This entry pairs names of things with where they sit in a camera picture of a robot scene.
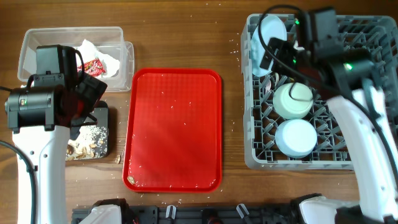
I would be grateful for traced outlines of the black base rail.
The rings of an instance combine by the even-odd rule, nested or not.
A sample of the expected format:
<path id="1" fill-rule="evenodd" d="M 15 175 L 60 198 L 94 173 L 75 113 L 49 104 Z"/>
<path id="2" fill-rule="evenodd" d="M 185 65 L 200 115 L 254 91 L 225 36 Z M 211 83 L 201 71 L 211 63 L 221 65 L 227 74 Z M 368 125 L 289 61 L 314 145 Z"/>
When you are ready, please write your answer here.
<path id="1" fill-rule="evenodd" d="M 182 207 L 174 209 L 174 217 L 165 207 L 131 206 L 137 223 L 207 223 L 217 217 L 222 223 L 302 223 L 298 212 L 288 203 L 265 204 L 258 207 Z"/>

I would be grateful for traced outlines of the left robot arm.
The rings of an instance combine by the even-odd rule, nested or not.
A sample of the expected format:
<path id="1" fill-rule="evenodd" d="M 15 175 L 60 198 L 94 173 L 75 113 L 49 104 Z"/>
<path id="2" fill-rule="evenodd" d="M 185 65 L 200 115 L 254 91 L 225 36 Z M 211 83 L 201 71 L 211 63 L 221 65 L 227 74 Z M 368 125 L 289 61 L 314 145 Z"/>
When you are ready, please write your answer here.
<path id="1" fill-rule="evenodd" d="M 24 88 L 9 90 L 4 104 L 17 155 L 18 223 L 66 223 L 65 158 L 71 131 L 91 115 L 107 84 L 85 72 L 81 53 L 69 46 L 36 50 L 37 71 Z"/>

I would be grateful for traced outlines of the large light blue plate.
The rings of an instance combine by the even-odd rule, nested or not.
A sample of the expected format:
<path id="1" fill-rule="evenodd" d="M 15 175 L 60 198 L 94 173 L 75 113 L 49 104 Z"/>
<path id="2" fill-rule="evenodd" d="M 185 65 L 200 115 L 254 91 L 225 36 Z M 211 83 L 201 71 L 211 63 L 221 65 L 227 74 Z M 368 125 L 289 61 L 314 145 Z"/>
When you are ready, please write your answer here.
<path id="1" fill-rule="evenodd" d="M 284 23 L 277 16 L 266 16 L 261 23 L 261 34 L 263 41 L 273 52 L 287 40 L 287 31 Z M 272 72 L 274 59 L 263 48 L 258 27 L 255 29 L 251 39 L 252 73 L 256 77 L 264 77 Z"/>

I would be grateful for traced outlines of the small light blue bowl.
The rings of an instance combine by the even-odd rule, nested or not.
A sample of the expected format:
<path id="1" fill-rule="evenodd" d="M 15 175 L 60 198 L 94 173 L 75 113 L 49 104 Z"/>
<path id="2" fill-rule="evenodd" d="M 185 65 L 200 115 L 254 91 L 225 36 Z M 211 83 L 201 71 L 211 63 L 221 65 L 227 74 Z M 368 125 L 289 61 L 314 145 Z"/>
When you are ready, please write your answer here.
<path id="1" fill-rule="evenodd" d="M 291 119 L 281 123 L 275 132 L 275 143 L 286 156 L 308 156 L 317 143 L 317 132 L 306 120 Z"/>

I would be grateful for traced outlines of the red candy wrapper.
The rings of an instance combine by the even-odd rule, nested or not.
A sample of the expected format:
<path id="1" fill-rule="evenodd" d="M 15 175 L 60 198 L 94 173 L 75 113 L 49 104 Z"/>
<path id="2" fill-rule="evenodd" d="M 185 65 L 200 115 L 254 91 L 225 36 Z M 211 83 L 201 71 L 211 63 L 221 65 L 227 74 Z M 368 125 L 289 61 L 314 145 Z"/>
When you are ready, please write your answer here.
<path id="1" fill-rule="evenodd" d="M 98 77 L 106 73 L 104 65 L 101 60 L 96 58 L 84 64 L 85 73 L 91 75 L 92 77 Z"/>

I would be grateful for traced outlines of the black tray bin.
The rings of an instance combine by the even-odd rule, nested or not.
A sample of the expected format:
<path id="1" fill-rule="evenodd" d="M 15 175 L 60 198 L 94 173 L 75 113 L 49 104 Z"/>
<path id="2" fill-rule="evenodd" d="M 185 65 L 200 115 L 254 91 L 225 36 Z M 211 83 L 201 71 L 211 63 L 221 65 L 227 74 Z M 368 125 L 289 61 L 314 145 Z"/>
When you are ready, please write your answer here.
<path id="1" fill-rule="evenodd" d="M 100 101 L 90 115 L 97 119 L 96 124 L 71 128 L 66 161 L 99 159 L 108 155 L 109 108 L 106 102 Z"/>

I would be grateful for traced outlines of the green bowl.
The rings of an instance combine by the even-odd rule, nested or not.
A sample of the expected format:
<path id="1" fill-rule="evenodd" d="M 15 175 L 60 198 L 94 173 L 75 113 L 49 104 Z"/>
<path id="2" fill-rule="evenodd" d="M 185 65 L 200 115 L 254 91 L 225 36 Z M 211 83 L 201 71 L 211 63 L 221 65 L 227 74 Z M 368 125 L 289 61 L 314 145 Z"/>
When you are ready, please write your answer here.
<path id="1" fill-rule="evenodd" d="M 313 93 L 302 83 L 287 83 L 276 89 L 272 103 L 275 112 L 284 119 L 301 119 L 313 106 Z"/>

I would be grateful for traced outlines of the red serving tray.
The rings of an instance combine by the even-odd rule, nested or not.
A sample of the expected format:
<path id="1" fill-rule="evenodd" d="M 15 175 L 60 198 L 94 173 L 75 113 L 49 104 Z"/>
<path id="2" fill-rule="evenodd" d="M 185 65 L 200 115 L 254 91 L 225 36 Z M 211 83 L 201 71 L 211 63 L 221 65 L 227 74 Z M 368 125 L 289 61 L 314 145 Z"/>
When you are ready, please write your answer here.
<path id="1" fill-rule="evenodd" d="M 208 193 L 223 170 L 222 79 L 143 68 L 132 80 L 122 180 L 134 192 Z"/>

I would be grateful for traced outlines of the grey dishwasher rack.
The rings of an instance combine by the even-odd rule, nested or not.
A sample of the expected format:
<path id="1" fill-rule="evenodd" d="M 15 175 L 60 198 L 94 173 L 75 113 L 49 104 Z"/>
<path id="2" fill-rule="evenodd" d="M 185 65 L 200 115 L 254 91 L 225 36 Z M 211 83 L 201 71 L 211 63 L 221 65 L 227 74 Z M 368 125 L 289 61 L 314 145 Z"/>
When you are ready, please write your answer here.
<path id="1" fill-rule="evenodd" d="M 274 110 L 276 89 L 289 83 L 284 75 L 256 77 L 252 74 L 251 39 L 259 14 L 246 19 L 241 34 L 241 72 L 244 77 L 244 160 L 250 169 L 305 170 L 353 169 L 351 158 L 336 120 L 319 95 L 306 115 L 317 132 L 317 144 L 306 157 L 294 159 L 279 151 L 275 131 L 284 122 Z M 376 61 L 386 96 L 393 135 L 397 135 L 397 23 L 388 16 L 338 16 L 345 49 L 367 49 Z"/>

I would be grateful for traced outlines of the white napkin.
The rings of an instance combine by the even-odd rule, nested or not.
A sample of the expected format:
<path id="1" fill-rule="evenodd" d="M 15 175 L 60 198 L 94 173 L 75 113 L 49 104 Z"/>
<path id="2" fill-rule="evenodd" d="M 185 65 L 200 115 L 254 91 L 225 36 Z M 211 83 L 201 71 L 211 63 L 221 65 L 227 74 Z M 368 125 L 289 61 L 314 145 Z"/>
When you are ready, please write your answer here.
<path id="1" fill-rule="evenodd" d="M 89 40 L 85 39 L 82 44 L 76 49 L 80 52 L 84 64 L 96 58 L 101 60 L 106 70 L 106 73 L 96 78 L 111 78 L 117 74 L 120 66 L 120 61 L 108 54 L 100 52 L 99 48 L 97 48 Z"/>

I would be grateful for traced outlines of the food scraps and rice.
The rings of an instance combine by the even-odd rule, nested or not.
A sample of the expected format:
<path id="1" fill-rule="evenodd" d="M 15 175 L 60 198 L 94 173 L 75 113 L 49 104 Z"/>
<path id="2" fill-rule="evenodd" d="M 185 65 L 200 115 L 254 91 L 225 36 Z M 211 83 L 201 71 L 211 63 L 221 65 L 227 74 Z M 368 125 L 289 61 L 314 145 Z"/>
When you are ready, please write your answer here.
<path id="1" fill-rule="evenodd" d="M 66 161 L 99 159 L 108 155 L 108 128 L 83 126 L 75 140 L 68 141 Z"/>

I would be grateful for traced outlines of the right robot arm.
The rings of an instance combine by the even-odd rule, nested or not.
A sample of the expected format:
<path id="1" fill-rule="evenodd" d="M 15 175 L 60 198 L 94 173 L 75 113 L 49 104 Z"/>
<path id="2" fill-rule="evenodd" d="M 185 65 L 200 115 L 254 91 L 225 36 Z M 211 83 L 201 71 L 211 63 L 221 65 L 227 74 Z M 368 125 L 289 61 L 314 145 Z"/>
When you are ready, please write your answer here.
<path id="1" fill-rule="evenodd" d="M 360 194 L 355 206 L 312 196 L 298 202 L 302 223 L 396 223 L 397 146 L 387 118 L 378 65 L 364 42 L 349 46 L 335 10 L 296 9 L 301 51 L 287 56 L 266 42 L 275 66 L 320 91 L 336 119 L 353 163 Z"/>

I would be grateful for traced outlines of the clear plastic bin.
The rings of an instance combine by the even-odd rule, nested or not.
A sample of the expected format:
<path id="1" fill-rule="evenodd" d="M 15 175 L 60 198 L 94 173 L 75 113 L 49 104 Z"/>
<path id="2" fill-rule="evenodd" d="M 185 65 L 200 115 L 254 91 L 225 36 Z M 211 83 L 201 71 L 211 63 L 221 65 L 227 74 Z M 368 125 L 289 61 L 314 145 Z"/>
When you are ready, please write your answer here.
<path id="1" fill-rule="evenodd" d="M 24 36 L 17 77 L 26 82 L 36 72 L 36 48 L 42 45 L 79 47 L 89 40 L 99 51 L 120 61 L 117 74 L 111 78 L 99 78 L 108 87 L 107 92 L 129 91 L 134 74 L 134 47 L 124 40 L 120 27 L 58 27 L 29 29 Z"/>

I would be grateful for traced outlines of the food crumb on table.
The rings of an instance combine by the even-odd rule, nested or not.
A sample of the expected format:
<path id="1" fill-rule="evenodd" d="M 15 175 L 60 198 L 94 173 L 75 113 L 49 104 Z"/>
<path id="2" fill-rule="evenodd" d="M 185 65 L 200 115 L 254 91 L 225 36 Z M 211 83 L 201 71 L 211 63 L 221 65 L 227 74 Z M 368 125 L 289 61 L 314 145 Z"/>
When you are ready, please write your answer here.
<path id="1" fill-rule="evenodd" d="M 116 164 L 120 164 L 120 162 L 121 162 L 121 155 L 118 154 L 118 155 L 116 156 L 116 158 L 115 158 L 115 163 L 116 163 Z"/>

